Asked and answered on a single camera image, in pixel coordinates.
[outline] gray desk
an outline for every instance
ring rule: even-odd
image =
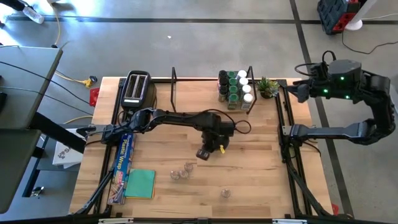
[[[0,48],[0,62],[24,68],[48,79],[52,78],[61,55],[60,49]],[[7,93],[6,104],[0,113],[0,179],[7,180],[0,185],[0,213],[4,213],[9,208],[30,157],[42,154],[37,153],[36,148],[40,131],[80,152],[84,151],[85,141],[37,112],[49,86],[48,80],[2,63],[0,75],[0,91]],[[5,89],[2,86],[25,88],[38,93]],[[15,174],[13,178],[10,178],[9,172]]]

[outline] red object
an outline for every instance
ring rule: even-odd
[[[99,93],[100,93],[100,88],[90,89],[90,106],[95,106],[97,104]]]
[[[358,0],[349,0],[348,3],[348,8],[350,8],[350,5],[353,4],[359,4]],[[357,12],[347,12],[344,13],[343,16],[340,17],[338,22],[333,28],[334,32],[343,32],[344,29],[346,28],[347,24],[354,18]]]
[[[331,209],[333,209],[333,214],[338,215],[338,206],[334,203],[331,204]]]

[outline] small pot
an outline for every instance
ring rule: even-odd
[[[271,99],[272,98],[272,95],[270,96],[270,95],[267,95],[264,91],[261,91],[260,92],[260,95],[264,98],[264,99]]]

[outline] green lid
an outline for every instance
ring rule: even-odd
[[[238,81],[237,81],[236,78],[230,78],[230,79],[229,79],[229,84],[230,84],[230,85],[236,85],[236,84],[238,84]]]
[[[228,77],[229,77],[229,78],[235,78],[236,75],[235,75],[234,72],[228,72]]]
[[[237,93],[237,92],[238,92],[237,86],[230,86],[229,87],[229,93]]]
[[[233,93],[228,97],[229,101],[237,101],[238,100],[238,96],[237,94]]]

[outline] green cloth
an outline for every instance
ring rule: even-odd
[[[124,196],[134,198],[152,198],[154,183],[154,170],[131,169]]]

